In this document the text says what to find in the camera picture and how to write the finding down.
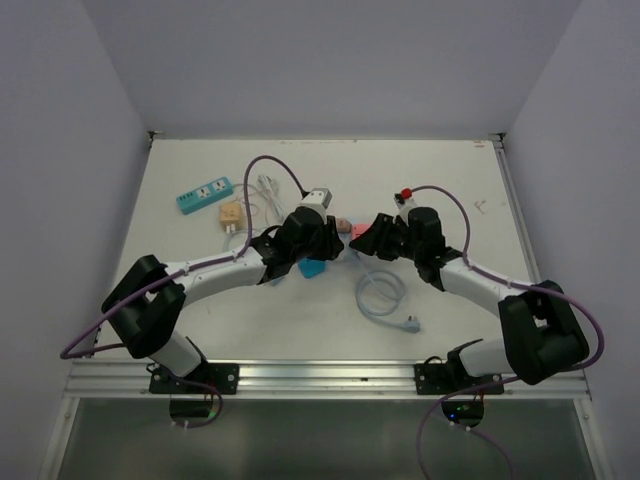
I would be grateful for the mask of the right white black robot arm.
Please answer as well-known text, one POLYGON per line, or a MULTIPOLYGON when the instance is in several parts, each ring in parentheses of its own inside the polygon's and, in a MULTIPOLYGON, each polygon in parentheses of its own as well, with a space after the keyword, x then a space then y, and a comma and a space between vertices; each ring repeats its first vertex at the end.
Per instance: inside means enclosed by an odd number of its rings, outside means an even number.
POLYGON ((447 245, 432 208, 417 207, 396 217, 380 213, 350 247, 385 261, 410 260, 424 282, 498 318, 499 338, 472 340, 447 354, 445 379, 454 391, 468 392, 481 377, 504 373, 535 385, 590 354, 559 285, 546 281, 517 287, 497 274, 473 270, 460 251, 447 245))

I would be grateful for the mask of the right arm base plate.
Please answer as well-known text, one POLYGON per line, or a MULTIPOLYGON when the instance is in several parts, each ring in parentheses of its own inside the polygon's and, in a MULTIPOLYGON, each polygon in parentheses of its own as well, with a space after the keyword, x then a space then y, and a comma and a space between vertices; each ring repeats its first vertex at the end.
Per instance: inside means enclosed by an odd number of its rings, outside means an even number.
POLYGON ((499 374, 474 377, 462 367, 445 363, 417 363, 414 365, 414 383, 418 395, 444 396, 457 391, 483 385, 483 392, 489 395, 501 395, 504 387, 493 386, 502 380, 499 374))

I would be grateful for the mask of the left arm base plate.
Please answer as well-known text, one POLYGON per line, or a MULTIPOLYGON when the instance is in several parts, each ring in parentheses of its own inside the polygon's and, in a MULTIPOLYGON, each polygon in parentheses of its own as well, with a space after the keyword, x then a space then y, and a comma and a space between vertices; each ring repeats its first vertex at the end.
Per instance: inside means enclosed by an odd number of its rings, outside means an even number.
POLYGON ((205 394, 214 388, 222 395, 235 395, 240 378, 240 366, 230 362, 201 363, 185 378, 174 376, 156 363, 147 364, 146 370, 151 375, 149 392, 152 394, 205 394))

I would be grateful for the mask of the brown pink cube adapter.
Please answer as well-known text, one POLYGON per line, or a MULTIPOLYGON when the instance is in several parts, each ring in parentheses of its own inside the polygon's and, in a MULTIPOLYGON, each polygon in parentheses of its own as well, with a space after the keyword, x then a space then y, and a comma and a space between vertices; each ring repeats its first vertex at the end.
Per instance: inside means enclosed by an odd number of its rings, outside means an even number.
POLYGON ((352 229, 352 224, 345 218, 337 218, 336 229, 339 233, 349 233, 352 229))

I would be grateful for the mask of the blue cube socket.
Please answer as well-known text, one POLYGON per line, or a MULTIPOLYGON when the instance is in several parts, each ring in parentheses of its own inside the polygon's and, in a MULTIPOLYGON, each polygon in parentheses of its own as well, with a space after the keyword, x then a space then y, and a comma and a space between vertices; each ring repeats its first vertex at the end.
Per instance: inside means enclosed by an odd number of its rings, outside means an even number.
POLYGON ((297 266, 305 279, 314 278, 326 271, 326 262, 320 260, 302 259, 297 266))

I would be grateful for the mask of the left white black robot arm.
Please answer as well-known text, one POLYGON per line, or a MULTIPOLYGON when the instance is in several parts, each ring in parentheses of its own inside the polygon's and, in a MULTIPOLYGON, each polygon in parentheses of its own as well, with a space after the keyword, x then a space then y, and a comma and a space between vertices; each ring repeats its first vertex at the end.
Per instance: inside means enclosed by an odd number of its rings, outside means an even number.
POLYGON ((205 358, 176 331, 184 308, 226 290, 281 278, 305 258, 334 260, 344 249, 336 218, 309 207, 297 208, 273 231, 252 239, 245 249, 196 261, 139 258, 102 305, 131 357, 149 358, 169 370, 185 392, 201 390, 208 379, 205 358))

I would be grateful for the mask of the red pink cube adapter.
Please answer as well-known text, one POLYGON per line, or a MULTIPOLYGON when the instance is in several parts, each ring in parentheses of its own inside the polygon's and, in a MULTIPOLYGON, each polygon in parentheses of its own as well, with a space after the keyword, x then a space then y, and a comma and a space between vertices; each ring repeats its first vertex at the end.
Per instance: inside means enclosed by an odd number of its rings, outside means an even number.
POLYGON ((363 235, 370 228, 370 224, 357 223, 351 227, 351 239, 354 240, 363 235))

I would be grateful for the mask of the teal power strip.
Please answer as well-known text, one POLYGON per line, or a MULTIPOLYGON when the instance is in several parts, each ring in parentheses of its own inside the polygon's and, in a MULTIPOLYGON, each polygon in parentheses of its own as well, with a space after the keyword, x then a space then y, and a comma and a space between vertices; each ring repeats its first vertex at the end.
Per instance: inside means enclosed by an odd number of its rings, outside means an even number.
POLYGON ((176 203, 183 215, 199 211, 233 194, 233 186, 227 177, 220 177, 176 197, 176 203))

